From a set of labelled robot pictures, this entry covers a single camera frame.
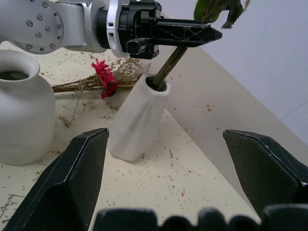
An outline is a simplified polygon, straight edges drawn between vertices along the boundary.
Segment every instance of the white ceramic vase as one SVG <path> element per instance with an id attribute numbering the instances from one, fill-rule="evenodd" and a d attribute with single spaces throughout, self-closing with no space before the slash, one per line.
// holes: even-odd
<path id="1" fill-rule="evenodd" d="M 38 62 L 18 51 L 0 50 L 0 73 L 18 71 L 22 80 L 0 79 L 0 162 L 26 165 L 42 158 L 53 140 L 55 97 L 39 76 Z"/>
<path id="2" fill-rule="evenodd" d="M 107 148 L 119 159 L 134 161 L 155 141 L 170 85 L 165 82 L 160 91 L 153 90 L 147 84 L 150 76 L 147 73 L 140 77 L 109 128 Z"/>

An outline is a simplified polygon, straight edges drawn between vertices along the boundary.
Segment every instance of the white wall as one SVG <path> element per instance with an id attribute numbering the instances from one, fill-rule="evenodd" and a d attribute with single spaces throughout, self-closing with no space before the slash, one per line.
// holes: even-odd
<path id="1" fill-rule="evenodd" d="M 196 0 L 159 0 L 168 17 L 193 18 Z M 308 144 L 308 1 L 251 0 L 231 30 L 203 49 Z"/>

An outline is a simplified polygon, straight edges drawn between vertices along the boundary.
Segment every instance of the table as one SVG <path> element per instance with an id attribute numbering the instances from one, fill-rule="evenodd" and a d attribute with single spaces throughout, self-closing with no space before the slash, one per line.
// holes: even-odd
<path id="1" fill-rule="evenodd" d="M 3 43 L 0 49 L 18 50 L 8 43 Z M 34 55 L 41 65 L 42 76 L 51 84 L 92 75 L 92 56 L 108 62 L 115 60 L 108 51 L 97 55 L 61 49 L 49 55 Z M 56 127 L 48 154 L 27 166 L 0 164 L 0 207 L 11 199 L 0 218 L 0 230 L 46 166 L 65 150 L 75 136 L 108 127 L 127 94 L 120 92 L 102 100 L 97 91 L 83 92 L 75 120 L 69 128 L 59 116 L 71 119 L 77 96 L 74 93 L 56 95 Z M 95 211 L 113 207 L 143 207 L 155 210 L 160 224 L 171 215 L 184 215 L 196 223 L 198 211 L 206 206 L 218 208 L 227 219 L 235 214 L 245 214 L 259 220 L 167 110 L 163 113 L 152 149 L 139 159 L 125 162 L 106 153 Z"/>

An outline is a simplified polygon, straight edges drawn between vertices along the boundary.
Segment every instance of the vase opening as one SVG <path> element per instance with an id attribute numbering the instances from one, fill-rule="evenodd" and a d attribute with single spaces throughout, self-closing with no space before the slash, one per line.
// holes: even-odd
<path id="1" fill-rule="evenodd" d="M 0 79 L 8 81 L 17 81 L 29 78 L 29 75 L 20 71 L 0 72 Z"/>
<path id="2" fill-rule="evenodd" d="M 165 81 L 163 81 L 162 83 L 160 83 L 159 86 L 156 86 L 155 84 L 153 84 L 153 78 L 154 76 L 149 76 L 145 79 L 146 84 L 153 90 L 155 91 L 166 91 L 167 90 L 167 84 L 165 83 Z"/>

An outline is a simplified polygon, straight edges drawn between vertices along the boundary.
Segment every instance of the screw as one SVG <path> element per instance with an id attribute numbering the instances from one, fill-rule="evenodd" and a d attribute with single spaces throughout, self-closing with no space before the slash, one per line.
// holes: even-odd
<path id="1" fill-rule="evenodd" d="M 48 8 L 48 7 L 49 7 L 48 3 L 44 1 L 44 2 L 43 2 L 43 7 L 44 7 L 44 8 Z"/>
<path id="2" fill-rule="evenodd" d="M 33 26 L 33 23 L 31 21 L 27 21 L 27 26 L 31 27 Z"/>
<path id="3" fill-rule="evenodd" d="M 27 45 L 26 45 L 26 48 L 27 48 L 27 50 L 32 50 L 32 45 L 27 44 Z"/>
<path id="4" fill-rule="evenodd" d="M 42 20 L 43 20 L 42 15 L 38 14 L 38 15 L 37 15 L 37 19 L 39 19 L 40 21 L 42 21 Z"/>

